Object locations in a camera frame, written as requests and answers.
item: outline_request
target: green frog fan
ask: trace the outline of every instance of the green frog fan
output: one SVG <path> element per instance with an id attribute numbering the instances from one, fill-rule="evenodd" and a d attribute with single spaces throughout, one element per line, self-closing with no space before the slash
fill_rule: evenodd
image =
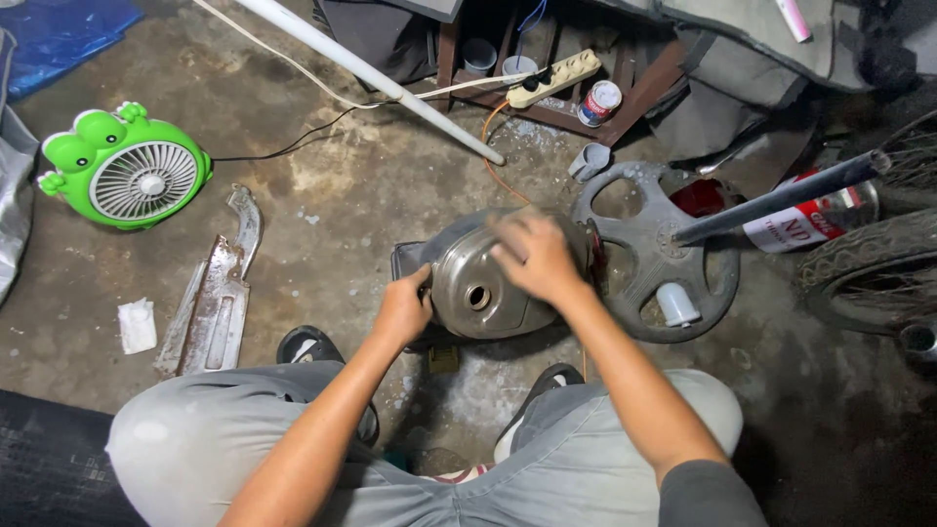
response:
<path id="1" fill-rule="evenodd" d="M 148 229 L 182 208 L 212 177 L 212 160 L 179 128 L 125 102 L 88 110 L 53 134 L 42 153 L 55 165 L 38 179 L 81 215 L 118 229 Z"/>

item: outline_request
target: blue tarp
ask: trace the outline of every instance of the blue tarp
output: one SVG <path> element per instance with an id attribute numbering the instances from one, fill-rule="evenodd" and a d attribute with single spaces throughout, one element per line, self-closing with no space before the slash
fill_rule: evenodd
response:
<path id="1" fill-rule="evenodd" d="M 124 38 L 143 18 L 129 0 L 26 0 L 0 9 L 13 52 L 9 100 L 26 97 Z"/>

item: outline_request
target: person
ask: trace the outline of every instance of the person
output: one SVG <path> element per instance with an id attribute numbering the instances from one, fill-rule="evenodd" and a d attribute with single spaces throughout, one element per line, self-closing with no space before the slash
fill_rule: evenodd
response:
<path id="1" fill-rule="evenodd" d="M 766 525 L 729 463 L 742 426 L 731 390 L 701 371 L 657 370 L 581 280 L 552 220 L 505 229 L 527 259 L 500 245 L 492 255 L 565 318 L 604 385 L 549 369 L 489 471 L 440 483 L 362 442 L 375 430 L 372 395 L 430 319 L 424 266 L 387 286 L 348 364 L 300 328 L 284 342 L 289 364 L 180 377 L 131 400 L 107 446 L 129 501 L 172 527 Z"/>

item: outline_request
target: spray paint can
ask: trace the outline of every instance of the spray paint can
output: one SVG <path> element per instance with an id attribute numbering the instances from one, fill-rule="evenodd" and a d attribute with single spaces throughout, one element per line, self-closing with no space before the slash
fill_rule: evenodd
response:
<path id="1" fill-rule="evenodd" d="M 781 182 L 775 189 L 793 185 L 818 172 L 803 173 Z M 749 221 L 742 228 L 751 242 L 764 252 L 784 252 L 842 236 L 873 223 L 878 213 L 878 194 L 872 183 L 865 181 Z"/>
<path id="2" fill-rule="evenodd" d="M 598 81 L 579 104 L 579 120 L 591 128 L 598 128 L 608 115 L 621 104 L 621 90 L 610 81 Z"/>

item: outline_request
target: stained floor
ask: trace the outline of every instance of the stained floor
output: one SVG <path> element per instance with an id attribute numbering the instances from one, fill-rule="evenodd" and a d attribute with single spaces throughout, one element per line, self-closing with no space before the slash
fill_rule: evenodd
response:
<path id="1" fill-rule="evenodd" d="M 287 4 L 310 17 L 311 3 Z M 70 128 L 82 110 L 134 100 L 213 157 L 257 156 L 343 110 L 196 5 L 144 9 L 149 16 L 124 42 L 15 106 L 39 138 Z M 333 89 L 364 98 L 335 64 L 239 8 L 226 10 Z M 478 133 L 485 115 L 457 104 L 451 117 Z M 566 167 L 587 141 L 496 122 L 492 144 L 508 159 L 501 175 L 536 203 L 568 206 L 577 185 Z M 122 354 L 117 306 L 152 300 L 162 335 L 195 262 L 217 233 L 236 231 L 224 204 L 231 183 L 253 191 L 266 222 L 247 277 L 241 366 L 273 363 L 276 344 L 298 324 L 320 327 L 350 356 L 377 312 L 395 243 L 516 204 L 477 156 L 401 108 L 352 112 L 315 137 L 288 157 L 219 163 L 192 203 L 147 231 L 101 227 L 38 195 L 22 274 L 0 310 L 0 388 L 114 413 L 153 385 L 156 352 Z M 663 159 L 652 138 L 636 132 L 625 143 L 617 160 Z M 797 260 L 746 250 L 725 319 L 695 341 L 648 352 L 664 368 L 703 369 L 735 390 L 747 422 L 736 463 L 772 523 L 923 524 L 937 501 L 933 388 L 892 341 L 825 327 L 802 311 L 791 288 Z M 583 361 L 561 329 L 461 355 L 457 374 L 432 375 L 423 357 L 404 354 L 374 398 L 378 447 L 406 453 L 422 474 L 491 460 L 540 371 Z"/>

